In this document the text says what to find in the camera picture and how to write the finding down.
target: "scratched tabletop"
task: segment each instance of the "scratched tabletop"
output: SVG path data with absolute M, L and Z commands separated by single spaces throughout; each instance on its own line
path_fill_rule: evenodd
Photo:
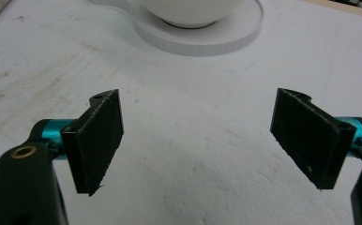
M 78 118 L 119 89 L 125 135 L 91 198 L 53 163 L 70 224 L 353 224 L 362 163 L 320 191 L 269 132 L 278 87 L 326 112 L 362 116 L 362 16 L 261 0 L 260 35 L 240 51 L 158 50 L 127 13 L 86 0 L 17 0 L 0 14 L 0 156 L 40 119 Z

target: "screw hole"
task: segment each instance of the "screw hole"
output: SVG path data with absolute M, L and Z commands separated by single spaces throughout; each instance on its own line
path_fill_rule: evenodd
M 12 153 L 12 157 L 16 159 L 27 158 L 36 152 L 35 146 L 20 147 Z

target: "white saucer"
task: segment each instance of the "white saucer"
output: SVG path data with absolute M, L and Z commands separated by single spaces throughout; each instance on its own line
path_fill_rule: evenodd
M 230 15 L 209 26 L 184 29 L 167 24 L 139 0 L 90 0 L 93 4 L 122 8 L 131 16 L 137 34 L 169 53 L 212 56 L 237 51 L 260 33 L 263 8 L 257 0 L 244 0 Z

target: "white mug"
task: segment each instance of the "white mug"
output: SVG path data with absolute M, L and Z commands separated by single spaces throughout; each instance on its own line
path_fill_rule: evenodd
M 199 28 L 232 12 L 243 0 L 141 0 L 165 22 L 183 28 Z

